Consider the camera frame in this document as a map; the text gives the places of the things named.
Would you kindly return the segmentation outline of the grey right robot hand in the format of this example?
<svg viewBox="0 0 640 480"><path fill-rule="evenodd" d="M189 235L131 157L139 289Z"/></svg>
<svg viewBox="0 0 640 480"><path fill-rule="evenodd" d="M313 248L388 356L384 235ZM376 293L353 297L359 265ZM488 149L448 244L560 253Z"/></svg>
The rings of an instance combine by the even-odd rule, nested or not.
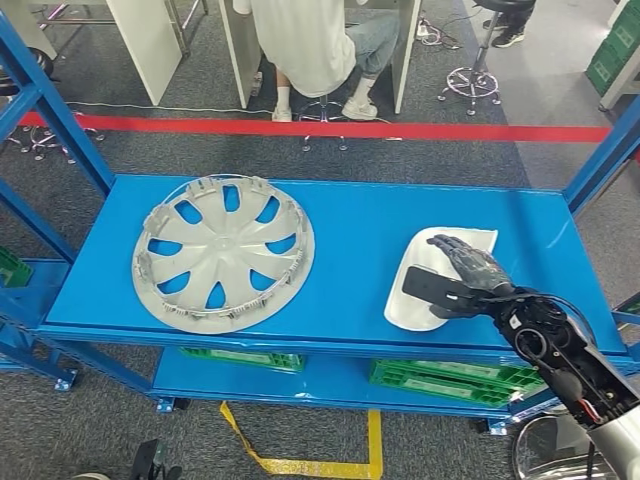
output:
<svg viewBox="0 0 640 480"><path fill-rule="evenodd" d="M461 281L472 289L491 291L498 296L510 296L515 287L511 279L494 257L470 246L457 237L438 234L427 240L446 255ZM515 304L496 304L488 312L492 318L506 321L508 314L514 314ZM471 318L480 313L452 311L432 304L429 311L441 319Z"/></svg>

